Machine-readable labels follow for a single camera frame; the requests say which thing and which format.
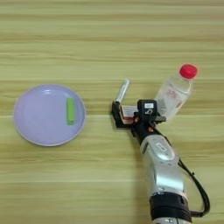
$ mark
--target purple plate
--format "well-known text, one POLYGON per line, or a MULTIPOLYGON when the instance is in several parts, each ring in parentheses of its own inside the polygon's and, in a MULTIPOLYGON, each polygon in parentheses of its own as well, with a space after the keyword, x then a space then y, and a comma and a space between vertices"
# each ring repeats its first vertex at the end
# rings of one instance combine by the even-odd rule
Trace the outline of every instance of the purple plate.
POLYGON ((72 90, 58 85, 35 87, 18 100, 14 123, 26 140, 43 146, 67 143, 83 129, 86 109, 72 90), (74 100, 74 124, 67 124, 67 98, 74 100))

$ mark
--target wood grain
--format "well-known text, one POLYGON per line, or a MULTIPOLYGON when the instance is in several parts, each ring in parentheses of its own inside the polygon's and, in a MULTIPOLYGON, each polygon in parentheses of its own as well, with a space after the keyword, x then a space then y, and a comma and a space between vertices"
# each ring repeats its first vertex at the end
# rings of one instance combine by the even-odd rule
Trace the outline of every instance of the wood grain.
POLYGON ((199 67, 195 91, 159 129, 211 198, 194 223, 224 221, 222 0, 1 0, 0 28, 1 224, 150 223, 139 146, 115 129, 110 104, 123 79, 132 82, 124 103, 135 105, 186 62, 199 67), (17 98, 46 83, 87 107, 85 129, 60 147, 28 143, 13 127, 17 98))

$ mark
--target bottle cap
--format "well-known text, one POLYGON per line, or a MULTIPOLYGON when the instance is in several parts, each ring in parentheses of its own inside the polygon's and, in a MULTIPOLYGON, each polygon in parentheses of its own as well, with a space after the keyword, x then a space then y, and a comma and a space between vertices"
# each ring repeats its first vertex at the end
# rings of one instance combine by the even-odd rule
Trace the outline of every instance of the bottle cap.
POLYGON ((197 72, 198 72, 198 68, 196 66, 188 65, 188 64, 183 65, 179 70, 179 74, 182 77, 189 79, 189 80, 194 78, 194 76, 196 76, 197 72))

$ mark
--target metal rod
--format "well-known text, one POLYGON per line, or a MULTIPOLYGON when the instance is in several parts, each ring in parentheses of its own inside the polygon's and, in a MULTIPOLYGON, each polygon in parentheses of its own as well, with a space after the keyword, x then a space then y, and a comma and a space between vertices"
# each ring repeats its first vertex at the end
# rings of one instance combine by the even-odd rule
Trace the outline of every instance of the metal rod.
POLYGON ((130 80, 125 80, 125 81, 124 81, 124 83, 123 83, 123 85, 122 85, 122 88, 121 88, 121 90, 119 91, 118 96, 116 97, 116 101, 117 101, 117 102, 120 102, 120 103, 122 102, 123 97, 125 96, 125 93, 126 93, 128 87, 129 87, 129 84, 130 84, 130 80))

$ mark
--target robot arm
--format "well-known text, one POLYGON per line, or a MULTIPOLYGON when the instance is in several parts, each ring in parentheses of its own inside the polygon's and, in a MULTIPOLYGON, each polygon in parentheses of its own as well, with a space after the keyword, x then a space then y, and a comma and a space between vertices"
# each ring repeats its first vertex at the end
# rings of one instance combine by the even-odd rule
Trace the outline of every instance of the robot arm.
POLYGON ((123 123, 120 106, 128 85, 129 82, 126 81, 117 100, 113 102, 112 115, 116 127, 131 129, 141 145, 152 224, 191 224, 192 216, 202 217, 209 212, 209 198, 198 180, 179 159, 168 139, 156 129, 158 123, 165 121, 165 117, 158 113, 156 101, 138 101, 133 122, 123 123), (203 213, 189 210, 179 167, 187 171, 199 188, 201 197, 206 202, 203 213))

